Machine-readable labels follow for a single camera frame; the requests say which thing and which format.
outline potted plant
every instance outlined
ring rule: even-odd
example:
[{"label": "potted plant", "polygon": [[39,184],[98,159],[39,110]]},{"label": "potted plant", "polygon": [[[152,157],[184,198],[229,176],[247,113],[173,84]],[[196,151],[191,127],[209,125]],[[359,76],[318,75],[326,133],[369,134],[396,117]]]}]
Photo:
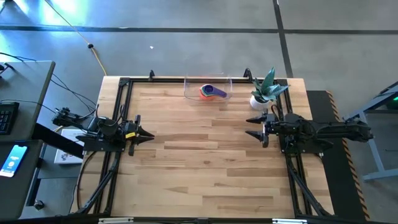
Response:
[{"label": "potted plant", "polygon": [[254,79],[253,84],[256,87],[255,91],[252,91],[250,98],[250,105],[253,109],[263,111],[268,108],[268,104],[276,100],[288,86],[281,86],[280,84],[274,85],[275,69],[269,70],[264,81],[259,83],[257,78]]}]

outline wooden table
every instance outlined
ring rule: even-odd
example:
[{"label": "wooden table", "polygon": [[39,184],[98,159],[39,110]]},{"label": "wooden table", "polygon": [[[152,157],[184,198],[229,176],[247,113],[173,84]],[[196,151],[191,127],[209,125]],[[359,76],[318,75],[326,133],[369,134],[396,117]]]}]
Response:
[{"label": "wooden table", "polygon": [[[104,77],[100,116],[112,117],[119,78]],[[294,113],[311,119],[304,80],[288,83]],[[244,133],[261,129],[245,122],[258,115],[249,104],[252,89],[250,84],[234,84],[227,105],[199,105],[184,98],[183,83],[135,83],[128,118],[141,114],[142,127],[155,139],[136,147],[134,157],[122,154],[112,216],[294,217],[277,136],[270,135],[269,147],[262,148]],[[97,153],[87,165],[82,203],[98,185],[103,156]],[[333,213],[321,160],[312,154],[302,157],[309,189]],[[298,195],[303,210],[300,191]]]}]

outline yellow label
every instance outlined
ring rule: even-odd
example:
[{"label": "yellow label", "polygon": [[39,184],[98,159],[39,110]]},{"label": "yellow label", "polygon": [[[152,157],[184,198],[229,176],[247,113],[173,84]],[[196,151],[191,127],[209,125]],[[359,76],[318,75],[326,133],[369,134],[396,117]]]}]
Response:
[{"label": "yellow label", "polygon": [[131,138],[134,137],[136,135],[136,133],[129,133],[126,135],[126,138]]}]

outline clear plastic bin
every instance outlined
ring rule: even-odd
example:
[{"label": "clear plastic bin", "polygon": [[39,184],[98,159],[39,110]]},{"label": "clear plastic bin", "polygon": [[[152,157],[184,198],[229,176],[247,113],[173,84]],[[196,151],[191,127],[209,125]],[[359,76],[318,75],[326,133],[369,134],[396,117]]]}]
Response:
[{"label": "clear plastic bin", "polygon": [[[203,86],[207,90],[215,88],[215,92],[221,90],[222,92],[226,93],[225,97],[205,97],[201,93],[201,87]],[[184,96],[190,100],[196,101],[227,102],[232,97],[232,79],[230,76],[224,73],[209,74],[204,76],[186,75],[184,79]]]}]

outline orange stripe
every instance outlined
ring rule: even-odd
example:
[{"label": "orange stripe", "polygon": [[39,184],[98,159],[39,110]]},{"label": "orange stripe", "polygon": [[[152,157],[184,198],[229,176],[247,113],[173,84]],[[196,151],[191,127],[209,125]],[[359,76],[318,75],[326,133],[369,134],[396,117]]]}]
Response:
[{"label": "orange stripe", "polygon": [[347,155],[349,155],[351,157],[351,153],[350,153],[350,151],[348,150],[347,147],[344,147],[344,151],[346,151]]},{"label": "orange stripe", "polygon": [[[333,113],[335,114],[335,119],[336,119],[337,121],[341,121],[341,120],[340,120],[340,115],[339,115],[339,112],[338,112],[338,109],[337,109],[337,106],[336,106],[336,104],[335,104],[335,100],[333,99],[333,95],[332,95],[331,92],[329,92],[329,91],[326,91],[326,92],[329,94],[330,104],[331,104],[331,107],[332,107],[332,109],[333,109]],[[359,196],[359,201],[360,201],[361,204],[362,204],[362,210],[363,210],[363,212],[365,213],[365,214],[364,214],[365,220],[366,220],[366,221],[370,221],[370,216],[369,216],[369,213],[368,213],[368,209],[366,208],[365,200],[364,200],[363,194],[361,193],[362,190],[361,190],[361,186],[359,185],[359,180],[358,180],[357,177],[355,177],[355,176],[357,176],[357,175],[356,175],[356,171],[355,171],[355,168],[354,168],[353,161],[352,161],[352,159],[351,159],[351,153],[350,153],[350,151],[349,151],[349,149],[348,149],[347,141],[346,141],[345,139],[343,139],[343,145],[344,145],[344,150],[345,150],[345,152],[346,152],[346,157],[347,157],[347,159],[348,159],[348,164],[349,164],[350,169],[351,169],[351,172],[352,172],[352,174],[353,174],[353,180],[354,180],[354,182],[355,182],[355,187],[358,189],[358,190],[357,190],[357,193],[358,193],[358,196]]]},{"label": "orange stripe", "polygon": [[346,141],[345,139],[343,139],[343,145],[344,145],[345,147],[348,147],[347,141]]},{"label": "orange stripe", "polygon": [[354,168],[350,168],[351,169],[351,172],[353,173],[353,174],[355,174],[356,175],[356,171],[355,171],[355,169]]},{"label": "orange stripe", "polygon": [[362,210],[367,216],[369,216],[368,210],[366,208],[362,207]]},{"label": "orange stripe", "polygon": [[363,206],[365,206],[365,201],[363,200],[363,198],[359,198],[359,200],[361,201],[361,204],[363,204]]},{"label": "orange stripe", "polygon": [[354,166],[354,164],[353,164],[353,161],[348,161],[348,165],[349,165],[350,167],[352,167],[352,168],[355,169],[355,166]]},{"label": "orange stripe", "polygon": [[356,187],[357,189],[361,189],[361,186],[359,186],[359,184],[357,184],[357,183],[355,183],[355,187]]},{"label": "orange stripe", "polygon": [[363,194],[361,192],[357,191],[357,193],[358,193],[359,197],[364,198]]},{"label": "orange stripe", "polygon": [[349,155],[346,154],[346,157],[347,157],[347,159],[348,159],[348,162],[352,164],[353,161],[351,161],[351,156],[349,156]]},{"label": "orange stripe", "polygon": [[356,177],[353,176],[353,179],[355,180],[355,182],[359,183],[358,178],[356,178]]}]

